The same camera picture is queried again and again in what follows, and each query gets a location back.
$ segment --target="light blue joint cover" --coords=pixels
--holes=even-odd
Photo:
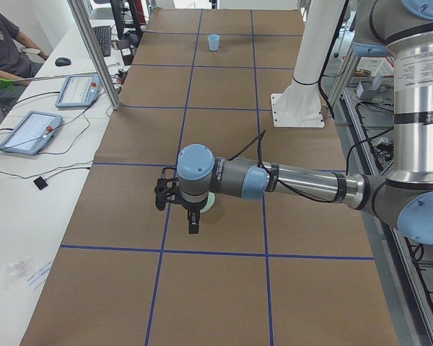
[[[410,13],[433,21],[433,0],[401,0],[401,2]]]
[[[391,56],[391,53],[384,45],[371,45],[365,43],[353,43],[354,55],[369,58],[381,58]]]
[[[178,155],[176,170],[185,180],[199,180],[212,171],[214,163],[215,158],[210,149],[201,144],[191,144]]]
[[[433,244],[433,191],[414,198],[398,217],[398,230],[422,244]]]
[[[260,200],[268,186],[269,177],[263,168],[252,166],[245,175],[242,184],[242,198]]]

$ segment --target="gray t-shirt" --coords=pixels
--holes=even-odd
[[[14,44],[18,33],[19,28],[0,13],[0,70],[27,78],[30,77],[30,60]]]

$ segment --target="person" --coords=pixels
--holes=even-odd
[[[40,51],[38,55],[43,60],[48,58],[29,36],[0,13],[0,78],[17,80],[34,77],[42,64],[31,61],[25,53],[20,52],[14,40],[26,48],[38,49]],[[6,112],[13,107],[29,82],[18,84],[12,89],[6,88],[0,92],[0,105]]]

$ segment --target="white table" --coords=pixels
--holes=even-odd
[[[93,26],[111,24],[111,21],[106,20],[92,21]],[[56,67],[54,61],[61,56],[70,58],[72,64]],[[120,53],[113,49],[105,61],[108,66],[120,63],[120,66],[109,68],[112,74],[123,67]],[[55,48],[38,76],[94,69],[74,25]],[[43,92],[59,91],[63,82],[64,79],[34,81],[26,88],[21,99]],[[19,103],[7,115],[0,128],[13,128],[31,110],[60,114],[64,122],[74,119],[82,111],[58,110],[54,105],[56,98],[56,95],[45,95]],[[0,170],[27,176],[77,162],[91,161],[100,145],[111,112],[110,103],[104,94],[86,112],[90,126],[66,154],[21,156],[0,152]],[[63,126],[44,151],[65,151],[87,125],[88,122],[80,117]],[[4,138],[5,135],[0,135],[0,143]],[[63,172],[50,179],[48,186],[40,191],[32,182],[34,178],[18,179],[0,174],[0,346],[19,344],[43,288],[41,285],[32,289],[25,279],[6,288],[6,266],[29,255],[34,263],[33,272],[36,272],[54,259],[87,175],[87,169]]]

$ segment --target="tablet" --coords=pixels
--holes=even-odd
[[[81,108],[90,106],[97,98],[101,87],[97,74],[68,76],[56,100],[57,108]]]
[[[57,114],[29,112],[0,144],[8,153],[36,155],[61,127],[63,117]]]

